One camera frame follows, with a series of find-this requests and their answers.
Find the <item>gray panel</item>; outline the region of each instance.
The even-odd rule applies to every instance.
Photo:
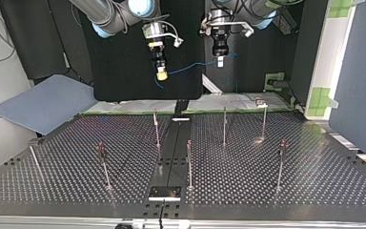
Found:
[[[357,6],[330,126],[366,153],[366,1]]]
[[[314,73],[328,0],[306,0],[296,45],[291,84],[296,97],[306,103]]]
[[[167,139],[170,117],[159,119]],[[302,114],[268,114],[261,144],[255,140],[262,114],[229,114],[225,148],[223,114],[194,115],[192,121],[191,130],[180,129],[192,132],[194,189],[181,202],[165,205],[165,218],[366,222],[366,164]],[[289,153],[277,194],[283,137]],[[95,155],[98,141],[110,153],[111,192]],[[177,147],[184,154],[185,145]],[[82,116],[36,152],[43,178],[30,155],[3,166],[0,216],[159,217],[158,203],[148,203],[158,159],[150,115]]]
[[[0,104],[0,115],[47,135],[97,101],[93,88],[64,75],[53,75],[29,91]]]

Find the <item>metal stand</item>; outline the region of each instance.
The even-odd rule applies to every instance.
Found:
[[[269,108],[269,105],[267,105],[264,100],[262,105],[257,105],[258,100],[256,100],[256,106],[257,108],[264,108],[263,113],[263,127],[261,129],[261,136],[256,140],[256,143],[261,143],[264,141],[265,133],[266,133],[266,119],[267,119],[267,109]]]
[[[158,121],[157,121],[157,111],[155,110],[153,112],[153,124],[155,125],[155,129],[156,129],[156,146],[159,148],[160,147],[160,141],[159,141],[159,125],[158,125]]]
[[[192,142],[189,140],[187,143],[187,158],[189,160],[189,190],[193,189],[193,177],[192,177]]]
[[[280,143],[280,169],[278,171],[278,181],[277,181],[277,189],[276,189],[277,194],[280,192],[281,177],[282,177],[282,173],[283,173],[283,165],[284,165],[286,156],[287,156],[287,140],[282,139],[281,143]]]
[[[264,133],[265,133],[265,130],[266,130],[266,117],[267,117],[267,104],[265,104],[265,107],[264,107],[264,115],[263,115],[263,129],[261,131],[261,138],[264,140]]]
[[[106,164],[106,152],[105,152],[105,146],[104,146],[103,142],[99,142],[99,145],[97,146],[97,153],[103,164],[103,170],[105,172],[106,182],[107,182],[107,189],[111,190],[112,185],[110,184],[109,171],[107,169],[107,164]]]
[[[35,164],[37,165],[38,169],[41,170],[40,162],[38,162],[38,159],[37,159],[37,156],[35,155],[34,149],[32,148],[32,146],[29,146],[29,148],[31,150],[31,154],[32,154],[32,157],[34,159]]]
[[[227,145],[227,108],[224,108],[224,146]]]

